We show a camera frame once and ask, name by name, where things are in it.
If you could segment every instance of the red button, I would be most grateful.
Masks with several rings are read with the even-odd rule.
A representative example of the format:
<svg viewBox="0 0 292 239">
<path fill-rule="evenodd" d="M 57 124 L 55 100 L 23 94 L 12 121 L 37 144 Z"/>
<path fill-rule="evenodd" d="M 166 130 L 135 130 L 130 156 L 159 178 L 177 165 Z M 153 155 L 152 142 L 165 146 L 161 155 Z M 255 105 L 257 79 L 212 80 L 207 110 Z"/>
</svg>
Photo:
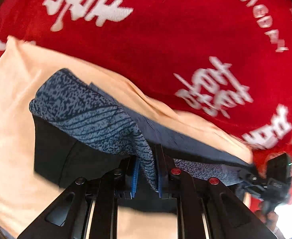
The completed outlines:
<svg viewBox="0 0 292 239">
<path fill-rule="evenodd" d="M 209 183 L 212 185 L 217 185 L 219 183 L 219 179 L 216 177 L 212 177 L 209 179 Z"/>
<path fill-rule="evenodd" d="M 182 171 L 179 168 L 174 168 L 170 171 L 173 175 L 179 175 Z"/>
</svg>

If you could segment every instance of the red cloth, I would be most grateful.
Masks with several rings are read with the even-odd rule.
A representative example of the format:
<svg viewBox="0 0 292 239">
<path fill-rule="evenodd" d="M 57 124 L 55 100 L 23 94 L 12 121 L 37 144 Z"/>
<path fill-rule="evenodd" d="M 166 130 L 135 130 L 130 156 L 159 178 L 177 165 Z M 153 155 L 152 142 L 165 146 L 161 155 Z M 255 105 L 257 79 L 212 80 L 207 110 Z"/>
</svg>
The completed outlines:
<svg viewBox="0 0 292 239">
<path fill-rule="evenodd" d="M 118 72 L 255 148 L 292 139 L 290 0 L 5 0 L 0 55 L 8 35 Z"/>
<path fill-rule="evenodd" d="M 256 210 L 260 209 L 260 207 L 259 207 L 260 202 L 261 202 L 261 200 L 255 199 L 252 197 L 249 209 L 255 213 Z"/>
</svg>

